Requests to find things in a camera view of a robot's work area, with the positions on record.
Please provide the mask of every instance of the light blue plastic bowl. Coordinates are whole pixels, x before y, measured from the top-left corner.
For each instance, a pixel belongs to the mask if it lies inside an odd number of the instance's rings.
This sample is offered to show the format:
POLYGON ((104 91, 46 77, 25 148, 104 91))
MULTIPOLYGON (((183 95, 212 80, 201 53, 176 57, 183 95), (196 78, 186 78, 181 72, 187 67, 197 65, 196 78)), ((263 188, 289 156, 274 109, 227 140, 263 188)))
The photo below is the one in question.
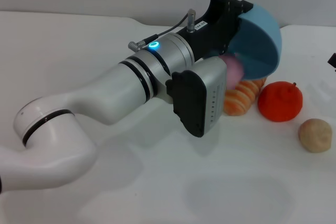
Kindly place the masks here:
POLYGON ((228 52, 244 66, 244 80, 255 80, 273 73, 281 55, 281 33, 277 21, 262 7, 254 5, 239 16, 240 30, 231 40, 228 52))

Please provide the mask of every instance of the cable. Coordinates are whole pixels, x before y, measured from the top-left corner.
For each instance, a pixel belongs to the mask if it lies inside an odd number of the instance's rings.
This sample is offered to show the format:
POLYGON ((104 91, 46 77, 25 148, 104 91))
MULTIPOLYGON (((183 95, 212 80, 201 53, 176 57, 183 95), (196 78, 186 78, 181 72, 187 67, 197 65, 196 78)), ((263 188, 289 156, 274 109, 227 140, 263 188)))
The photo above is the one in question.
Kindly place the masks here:
POLYGON ((170 31, 174 30, 176 27, 180 26, 180 24, 182 24, 183 21, 185 21, 185 19, 186 19, 187 17, 188 17, 188 14, 186 14, 186 15, 182 18, 182 20, 181 20, 180 22, 178 22, 175 26, 173 26, 172 28, 168 29, 167 31, 164 31, 164 32, 158 34, 158 36, 160 37, 160 36, 162 36, 162 35, 164 35, 164 34, 169 33, 170 31))
POLYGON ((180 22, 178 22, 175 26, 173 26, 172 28, 160 33, 160 34, 154 34, 146 39, 144 39, 143 41, 145 42, 145 45, 148 45, 150 42, 156 40, 157 38, 159 38, 162 35, 165 35, 167 33, 169 33, 170 31, 174 30, 176 27, 180 26, 180 24, 183 23, 183 21, 185 21, 185 19, 188 17, 188 13, 181 19, 180 22))

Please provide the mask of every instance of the white robotic arm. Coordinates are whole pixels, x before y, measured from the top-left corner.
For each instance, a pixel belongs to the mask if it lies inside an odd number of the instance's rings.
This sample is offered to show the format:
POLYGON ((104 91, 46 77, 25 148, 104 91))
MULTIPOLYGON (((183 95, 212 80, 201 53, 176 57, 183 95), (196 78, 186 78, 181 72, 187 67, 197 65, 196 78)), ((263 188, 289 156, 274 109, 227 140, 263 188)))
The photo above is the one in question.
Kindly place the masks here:
POLYGON ((237 14, 229 16, 233 22, 252 8, 247 2, 243 8, 237 0, 212 0, 199 20, 189 13, 188 26, 177 34, 130 43, 135 54, 88 85, 24 106, 14 129, 27 149, 14 152, 0 147, 1 191, 59 187, 95 163, 96 146, 75 114, 113 124, 160 97, 173 102, 174 113, 191 134, 201 137, 208 132, 223 110, 226 65, 218 57, 195 62, 207 52, 224 52, 238 30, 223 22, 226 12, 218 12, 227 10, 230 2, 231 7, 237 5, 237 14), (225 36, 218 34, 223 26, 225 36))

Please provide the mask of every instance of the beige ball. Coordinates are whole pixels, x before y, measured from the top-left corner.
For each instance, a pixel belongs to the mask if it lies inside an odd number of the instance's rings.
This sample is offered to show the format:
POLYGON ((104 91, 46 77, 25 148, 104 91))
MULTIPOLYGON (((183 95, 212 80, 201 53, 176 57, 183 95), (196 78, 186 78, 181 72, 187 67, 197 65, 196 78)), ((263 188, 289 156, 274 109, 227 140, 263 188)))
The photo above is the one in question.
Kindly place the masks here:
POLYGON ((301 124, 299 138, 302 146, 309 152, 325 152, 331 147, 332 130, 324 120, 309 119, 301 124))

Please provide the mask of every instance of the white table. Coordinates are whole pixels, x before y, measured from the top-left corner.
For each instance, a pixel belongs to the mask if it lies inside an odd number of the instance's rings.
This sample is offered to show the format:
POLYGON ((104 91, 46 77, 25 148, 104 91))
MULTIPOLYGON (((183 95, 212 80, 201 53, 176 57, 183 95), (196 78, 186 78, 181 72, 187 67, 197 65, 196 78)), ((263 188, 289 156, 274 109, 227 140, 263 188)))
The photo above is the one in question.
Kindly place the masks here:
MULTIPOLYGON (((23 150, 12 121, 25 103, 91 80, 131 54, 130 40, 163 29, 128 18, 0 12, 0 143, 23 150)), ((327 64, 336 28, 281 33, 280 66, 267 82, 297 83, 297 118, 271 123, 254 106, 195 138, 158 99, 113 126, 78 116, 99 146, 93 169, 62 188, 0 195, 0 223, 335 223, 336 147, 310 154, 297 130, 309 118, 336 129, 336 73, 327 64)))

